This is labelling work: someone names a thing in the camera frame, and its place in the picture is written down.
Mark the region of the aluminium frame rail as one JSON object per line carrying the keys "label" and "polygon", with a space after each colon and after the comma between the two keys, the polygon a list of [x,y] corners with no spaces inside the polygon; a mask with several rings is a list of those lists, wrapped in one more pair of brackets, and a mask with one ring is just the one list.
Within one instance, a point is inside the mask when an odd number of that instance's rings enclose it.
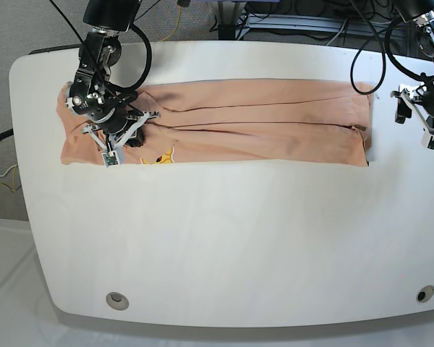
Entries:
{"label": "aluminium frame rail", "polygon": [[365,37],[371,29],[358,20],[338,20],[325,17],[310,17],[287,14],[248,14],[242,29],[236,29],[235,38],[240,39],[250,30],[291,30],[295,32],[333,33]]}

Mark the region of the left table grommet hole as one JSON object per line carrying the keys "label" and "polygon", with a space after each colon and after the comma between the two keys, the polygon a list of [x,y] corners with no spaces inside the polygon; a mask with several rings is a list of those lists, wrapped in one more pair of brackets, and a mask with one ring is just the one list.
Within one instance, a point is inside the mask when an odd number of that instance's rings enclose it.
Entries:
{"label": "left table grommet hole", "polygon": [[129,307],[129,301],[121,293],[111,292],[106,295],[106,303],[117,311],[124,311]]}

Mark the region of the table grommet hole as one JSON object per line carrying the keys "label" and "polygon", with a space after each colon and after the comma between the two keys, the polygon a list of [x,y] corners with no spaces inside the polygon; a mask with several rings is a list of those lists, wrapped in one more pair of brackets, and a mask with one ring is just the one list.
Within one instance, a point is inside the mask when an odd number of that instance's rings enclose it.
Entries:
{"label": "table grommet hole", "polygon": [[418,292],[416,299],[419,303],[425,303],[431,300],[433,295],[434,295],[434,286],[429,285],[429,286],[425,286]]}
{"label": "table grommet hole", "polygon": [[106,295],[106,303],[117,311],[124,311],[129,307],[129,301],[121,293],[111,292]]}

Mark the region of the right table grommet hole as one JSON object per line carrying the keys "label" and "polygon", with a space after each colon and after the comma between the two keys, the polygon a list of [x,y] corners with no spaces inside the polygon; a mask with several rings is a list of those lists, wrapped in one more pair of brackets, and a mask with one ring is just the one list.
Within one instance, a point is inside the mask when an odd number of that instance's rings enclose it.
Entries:
{"label": "right table grommet hole", "polygon": [[434,295],[434,286],[429,285],[429,286],[425,286],[418,292],[416,299],[419,303],[425,303],[431,300],[433,295]]}

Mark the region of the peach orange T-shirt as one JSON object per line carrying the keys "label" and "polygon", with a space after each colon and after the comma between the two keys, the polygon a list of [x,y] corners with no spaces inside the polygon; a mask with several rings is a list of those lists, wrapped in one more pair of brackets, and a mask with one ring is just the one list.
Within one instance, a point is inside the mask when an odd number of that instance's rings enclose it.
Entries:
{"label": "peach orange T-shirt", "polygon": [[373,98],[346,82],[214,80],[141,87],[135,106],[158,112],[128,164],[294,160],[363,167]]}

